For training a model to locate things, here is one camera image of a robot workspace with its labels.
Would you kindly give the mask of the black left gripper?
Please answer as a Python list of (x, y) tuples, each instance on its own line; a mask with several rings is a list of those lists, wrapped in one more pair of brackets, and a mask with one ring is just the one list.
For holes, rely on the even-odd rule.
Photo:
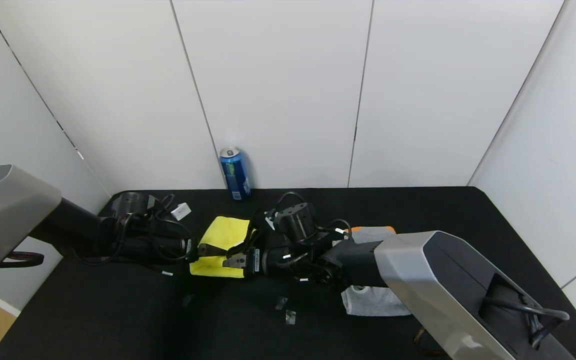
[[(197, 242), (192, 238), (154, 237), (154, 253), (165, 264), (190, 261), (196, 258)], [(226, 256), (227, 250), (208, 243), (198, 245), (198, 257)]]

